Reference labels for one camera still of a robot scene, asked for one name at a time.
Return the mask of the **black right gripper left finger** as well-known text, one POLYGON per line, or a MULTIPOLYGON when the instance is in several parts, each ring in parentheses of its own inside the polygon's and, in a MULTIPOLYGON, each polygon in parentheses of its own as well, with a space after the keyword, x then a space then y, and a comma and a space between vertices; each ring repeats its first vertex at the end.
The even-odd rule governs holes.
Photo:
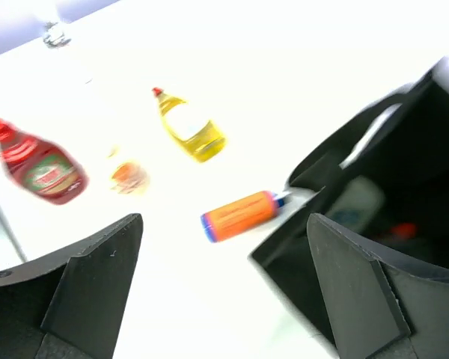
POLYGON ((0 358, 112 358, 142 233, 130 214, 0 271, 0 358))

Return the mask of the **cream lotion pump bottle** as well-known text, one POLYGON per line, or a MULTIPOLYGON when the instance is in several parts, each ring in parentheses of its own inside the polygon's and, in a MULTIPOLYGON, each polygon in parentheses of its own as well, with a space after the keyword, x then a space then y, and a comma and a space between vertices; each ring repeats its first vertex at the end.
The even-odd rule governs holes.
POLYGON ((106 157, 106 176, 117 194, 143 195, 150 182, 143 166, 120 147, 111 148, 106 157))

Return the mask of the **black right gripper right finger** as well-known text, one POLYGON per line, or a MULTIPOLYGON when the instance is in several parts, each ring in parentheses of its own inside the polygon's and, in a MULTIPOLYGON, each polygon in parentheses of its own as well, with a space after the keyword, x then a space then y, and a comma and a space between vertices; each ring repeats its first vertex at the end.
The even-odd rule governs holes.
POLYGON ((341 358, 449 358, 449 269, 320 214, 308 242, 341 358))

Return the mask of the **red dish soap bottle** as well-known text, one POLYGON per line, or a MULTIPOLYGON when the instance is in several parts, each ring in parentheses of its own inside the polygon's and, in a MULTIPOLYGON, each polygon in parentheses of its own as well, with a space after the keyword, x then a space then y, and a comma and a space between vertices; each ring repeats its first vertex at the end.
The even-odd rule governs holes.
POLYGON ((17 185, 55 205, 70 202, 88 185, 82 166, 66 151, 1 118, 0 159, 17 185))

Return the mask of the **black canvas bag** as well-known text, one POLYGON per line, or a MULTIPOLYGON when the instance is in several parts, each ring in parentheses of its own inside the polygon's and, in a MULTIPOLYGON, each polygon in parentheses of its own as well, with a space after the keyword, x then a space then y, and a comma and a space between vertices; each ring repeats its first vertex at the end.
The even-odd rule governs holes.
POLYGON ((289 190, 311 190, 311 199, 251 253, 336 350, 307 224, 313 214, 326 216, 359 176, 380 187, 385 202, 356 234, 449 269, 449 58, 365 108, 311 152, 287 180, 289 190))

